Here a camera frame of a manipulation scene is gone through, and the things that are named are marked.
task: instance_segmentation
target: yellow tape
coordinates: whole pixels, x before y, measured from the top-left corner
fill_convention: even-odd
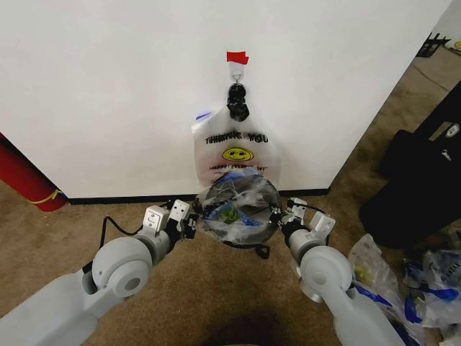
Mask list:
[[[48,200],[54,200],[56,198],[56,196],[58,195],[58,193],[62,193],[62,191],[56,189],[53,191],[53,193],[51,195],[49,195],[48,197],[46,198],[43,198],[42,200],[38,200],[37,202],[34,202],[32,200],[28,200],[29,202],[31,202],[32,204],[41,204],[41,203],[44,203]]]

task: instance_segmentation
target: black baseboard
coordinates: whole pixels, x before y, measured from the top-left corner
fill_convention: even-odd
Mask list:
[[[311,190],[281,190],[282,197],[300,196],[323,196],[327,195],[330,189]],[[70,204],[121,204],[121,203],[154,203],[166,202],[167,200],[192,201],[196,195],[162,195],[162,196],[135,196],[135,197],[95,197],[95,198],[69,198]]]

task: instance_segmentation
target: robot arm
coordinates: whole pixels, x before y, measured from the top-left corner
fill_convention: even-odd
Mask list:
[[[193,238],[189,205],[175,201],[171,213],[153,206],[135,237],[109,241],[94,260],[61,276],[1,319],[5,345],[80,345],[112,307],[138,293],[154,265],[182,238]]]
[[[344,346],[404,346],[381,310],[351,287],[352,269],[339,251],[325,246],[335,221],[317,212],[309,227],[303,200],[290,199],[289,213],[275,210],[277,222],[293,256],[292,268],[305,295],[325,301]],[[183,238],[193,239],[197,216],[176,200],[171,212],[146,210],[135,237],[105,244],[94,260],[74,274],[61,276],[21,303],[0,321],[5,345],[80,345],[113,306],[139,292],[148,276]]]
[[[301,291],[317,303],[324,301],[333,314],[341,344],[405,346],[380,308],[352,287],[347,258],[325,246],[335,220],[317,212],[306,227],[303,216],[307,204],[294,198],[288,205],[290,213],[281,217],[279,224],[293,256],[292,268]]]

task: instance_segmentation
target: white wall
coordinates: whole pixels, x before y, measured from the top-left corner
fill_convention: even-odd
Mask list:
[[[453,0],[432,30],[447,38],[461,39],[461,0]]]
[[[250,56],[279,188],[327,188],[449,0],[16,0],[0,131],[71,198],[195,193],[190,125]]]

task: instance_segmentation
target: crumpled plastic bag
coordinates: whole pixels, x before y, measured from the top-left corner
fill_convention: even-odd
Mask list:
[[[424,330],[406,311],[398,281],[373,237],[365,234],[352,248],[348,260],[354,270],[353,283],[359,293],[372,299],[383,311],[407,346],[424,345]]]
[[[414,309],[425,327],[461,323],[461,251],[428,251],[422,263],[405,262],[406,285],[421,293]]]
[[[225,174],[197,196],[197,229],[221,242],[262,244],[277,230],[272,208],[281,208],[277,189],[254,168]]]

